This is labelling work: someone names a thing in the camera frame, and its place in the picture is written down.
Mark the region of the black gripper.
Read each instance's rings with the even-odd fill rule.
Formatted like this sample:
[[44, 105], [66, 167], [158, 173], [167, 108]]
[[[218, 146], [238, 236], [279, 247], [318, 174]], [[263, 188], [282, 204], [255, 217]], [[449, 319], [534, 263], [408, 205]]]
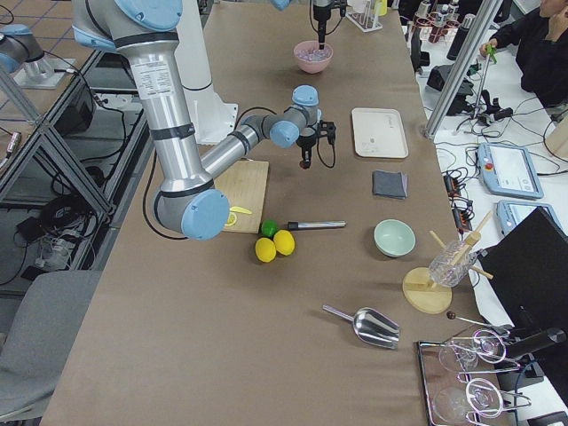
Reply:
[[327, 30], [327, 22], [331, 19], [333, 10], [338, 10], [341, 22], [346, 15], [346, 0], [314, 0], [309, 2], [310, 5], [310, 23], [312, 29], [317, 31], [319, 48], [325, 48], [325, 31]]
[[302, 160], [299, 162], [301, 169], [309, 169], [312, 161], [312, 149], [316, 147], [316, 151], [321, 162], [324, 160], [320, 154], [319, 143], [323, 137], [327, 138], [327, 142], [331, 145], [333, 162], [336, 162], [335, 154], [335, 132], [336, 126], [334, 122], [319, 120], [314, 125], [306, 129], [307, 135], [301, 134], [296, 141], [296, 144], [302, 150]]

